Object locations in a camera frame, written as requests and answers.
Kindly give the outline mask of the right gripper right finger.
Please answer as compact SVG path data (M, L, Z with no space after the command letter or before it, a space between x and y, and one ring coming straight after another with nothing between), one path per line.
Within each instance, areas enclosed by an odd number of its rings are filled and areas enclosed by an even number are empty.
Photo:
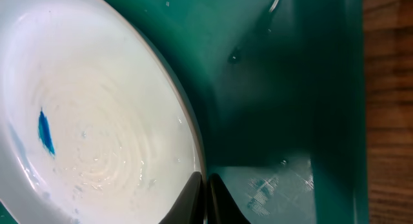
M211 174L206 199L208 224L250 224L218 174Z

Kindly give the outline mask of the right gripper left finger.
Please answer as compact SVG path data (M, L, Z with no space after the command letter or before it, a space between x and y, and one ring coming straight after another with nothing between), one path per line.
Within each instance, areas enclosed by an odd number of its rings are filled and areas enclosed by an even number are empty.
M204 183L200 172L193 172L170 211L159 224L203 224Z

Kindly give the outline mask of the light blue plate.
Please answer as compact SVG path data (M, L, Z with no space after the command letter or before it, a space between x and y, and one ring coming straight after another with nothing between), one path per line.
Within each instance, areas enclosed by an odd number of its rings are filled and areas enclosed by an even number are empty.
M159 223L199 136L177 80L103 0L1 0L1 204L18 223Z

